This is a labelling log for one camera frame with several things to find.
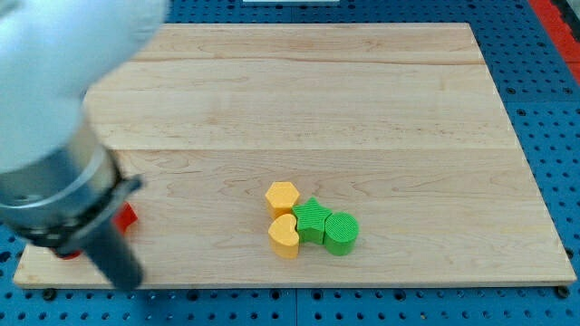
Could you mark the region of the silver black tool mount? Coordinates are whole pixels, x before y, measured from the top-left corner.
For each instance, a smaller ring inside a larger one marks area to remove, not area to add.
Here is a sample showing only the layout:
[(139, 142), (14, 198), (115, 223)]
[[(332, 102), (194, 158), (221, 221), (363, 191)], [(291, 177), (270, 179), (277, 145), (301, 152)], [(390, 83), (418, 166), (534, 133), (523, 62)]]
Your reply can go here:
[(125, 177), (112, 151), (84, 122), (56, 149), (1, 175), (1, 222), (36, 246), (58, 254), (124, 241), (112, 219), (142, 186)]

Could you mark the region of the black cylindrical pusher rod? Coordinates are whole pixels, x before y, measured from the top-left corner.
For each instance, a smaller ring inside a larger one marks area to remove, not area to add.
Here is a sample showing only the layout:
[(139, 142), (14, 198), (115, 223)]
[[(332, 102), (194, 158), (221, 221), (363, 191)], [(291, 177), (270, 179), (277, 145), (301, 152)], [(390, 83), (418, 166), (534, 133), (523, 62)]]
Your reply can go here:
[(96, 218), (82, 233), (82, 250), (120, 291), (133, 291), (144, 277), (140, 261), (110, 218)]

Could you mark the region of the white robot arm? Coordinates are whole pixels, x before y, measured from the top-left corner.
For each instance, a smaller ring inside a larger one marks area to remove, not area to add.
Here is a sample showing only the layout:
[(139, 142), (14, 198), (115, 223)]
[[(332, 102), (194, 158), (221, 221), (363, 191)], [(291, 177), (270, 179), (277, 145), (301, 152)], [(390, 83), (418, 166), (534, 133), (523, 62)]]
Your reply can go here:
[(112, 220), (140, 188), (84, 111), (86, 92), (141, 50), (168, 0), (1, 4), (1, 219), (32, 245), (85, 253), (120, 290), (143, 279)]

